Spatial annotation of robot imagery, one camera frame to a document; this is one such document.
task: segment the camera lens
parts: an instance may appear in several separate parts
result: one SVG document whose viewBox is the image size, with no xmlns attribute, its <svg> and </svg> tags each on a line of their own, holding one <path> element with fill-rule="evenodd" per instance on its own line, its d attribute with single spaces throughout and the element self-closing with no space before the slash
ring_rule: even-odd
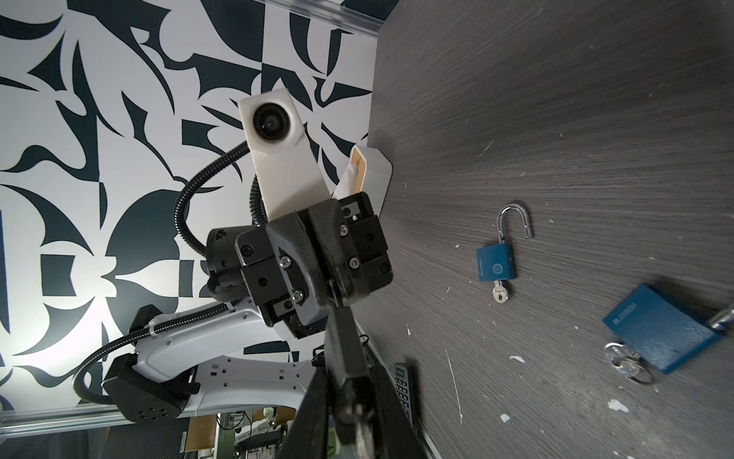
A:
<svg viewBox="0 0 734 459">
<path fill-rule="evenodd" d="M 258 135 L 265 140 L 282 139 L 291 127 L 288 113 L 278 104 L 260 105 L 252 121 Z"/>
</svg>

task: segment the white camera housing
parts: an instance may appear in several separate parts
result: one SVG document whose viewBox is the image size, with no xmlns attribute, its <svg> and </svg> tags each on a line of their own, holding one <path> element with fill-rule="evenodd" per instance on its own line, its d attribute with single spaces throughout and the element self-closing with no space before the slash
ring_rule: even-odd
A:
<svg viewBox="0 0 734 459">
<path fill-rule="evenodd" d="M 289 117 L 282 139 L 267 140 L 255 129 L 255 111 L 277 104 Z M 258 175 L 268 220 L 305 209 L 331 197 L 311 153 L 301 117 L 287 89 L 273 90 L 239 102 L 244 135 Z"/>
</svg>

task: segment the metal frame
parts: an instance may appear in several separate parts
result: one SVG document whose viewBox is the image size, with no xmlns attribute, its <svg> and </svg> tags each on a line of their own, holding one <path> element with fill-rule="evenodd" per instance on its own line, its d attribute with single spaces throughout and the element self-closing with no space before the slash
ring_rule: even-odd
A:
<svg viewBox="0 0 734 459">
<path fill-rule="evenodd" d="M 0 415 L 0 440 L 130 424 L 115 406 L 78 405 Z"/>
<path fill-rule="evenodd" d="M 380 19 L 372 18 L 349 10 L 341 5 L 334 4 L 325 0 L 256 0 L 264 4 L 273 4 L 295 12 L 306 18 L 316 18 L 328 23 L 332 23 L 348 32 L 356 32 L 358 34 L 367 35 L 377 38 L 379 28 L 383 22 Z"/>
</svg>

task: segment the key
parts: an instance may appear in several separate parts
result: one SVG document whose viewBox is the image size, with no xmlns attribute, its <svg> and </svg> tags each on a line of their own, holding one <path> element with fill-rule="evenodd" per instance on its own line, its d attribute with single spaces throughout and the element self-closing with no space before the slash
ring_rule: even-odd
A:
<svg viewBox="0 0 734 459">
<path fill-rule="evenodd" d="M 495 288 L 492 289 L 492 296 L 497 303 L 504 303 L 509 296 L 507 289 L 502 286 L 502 281 L 495 281 Z"/>
</svg>

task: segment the blue padlock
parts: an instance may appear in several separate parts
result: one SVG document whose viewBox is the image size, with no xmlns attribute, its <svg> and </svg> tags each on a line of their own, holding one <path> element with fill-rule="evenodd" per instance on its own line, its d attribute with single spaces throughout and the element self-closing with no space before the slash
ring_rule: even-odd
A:
<svg viewBox="0 0 734 459">
<path fill-rule="evenodd" d="M 515 278 L 515 262 L 512 258 L 512 246 L 505 242 L 503 226 L 504 215 L 511 210 L 520 212 L 520 215 L 523 217 L 525 239 L 531 239 L 533 237 L 528 211 L 520 204 L 508 204 L 497 215 L 497 234 L 500 243 L 482 247 L 476 251 L 479 280 L 481 282 L 495 283 L 495 288 L 492 289 L 492 295 L 498 303 L 507 301 L 508 296 L 507 289 L 502 286 L 502 281 Z"/>
<path fill-rule="evenodd" d="M 720 340 L 733 320 L 734 308 L 730 306 L 701 323 L 640 284 L 603 319 L 624 343 L 607 344 L 607 361 L 624 376 L 644 383 L 636 378 L 638 370 L 645 369 L 640 359 L 667 375 Z"/>
</svg>

